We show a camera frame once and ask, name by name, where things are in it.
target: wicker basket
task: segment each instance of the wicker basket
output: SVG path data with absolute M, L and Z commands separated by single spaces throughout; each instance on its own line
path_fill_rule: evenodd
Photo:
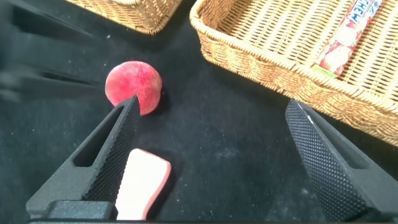
M 156 34 L 182 0 L 67 0 L 144 34 Z
M 385 0 L 342 76 L 310 66 L 348 0 L 198 0 L 190 13 L 203 56 L 398 146 L 398 0 Z

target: black fabric mat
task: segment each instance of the black fabric mat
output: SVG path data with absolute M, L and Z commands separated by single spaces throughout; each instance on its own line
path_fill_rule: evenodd
M 99 37 L 98 48 L 18 34 L 15 58 L 104 82 L 128 60 L 163 79 L 157 110 L 142 118 L 136 147 L 172 163 L 149 214 L 155 220 L 316 221 L 322 210 L 284 118 L 288 98 L 209 64 L 184 0 L 155 37 L 61 0 L 27 1 Z M 25 202 L 111 111 L 104 95 L 0 101 L 0 222 L 22 223 Z M 395 178 L 398 151 L 327 118 Z

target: peach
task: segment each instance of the peach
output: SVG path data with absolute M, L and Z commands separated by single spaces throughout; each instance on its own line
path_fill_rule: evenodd
M 141 115 L 152 112 L 160 101 L 162 79 L 144 62 L 124 62 L 114 67 L 106 78 L 105 95 L 114 105 L 137 95 Z

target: pink eraser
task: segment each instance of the pink eraser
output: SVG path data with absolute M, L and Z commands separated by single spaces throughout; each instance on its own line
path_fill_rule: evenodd
M 170 171 L 168 161 L 142 149 L 131 151 L 116 199 L 118 220 L 145 220 Z

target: candy wrapper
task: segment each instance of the candy wrapper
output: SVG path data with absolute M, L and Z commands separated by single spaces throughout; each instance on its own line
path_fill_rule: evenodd
M 355 0 L 337 31 L 323 48 L 312 70 L 329 77 L 341 75 L 366 26 L 382 0 Z

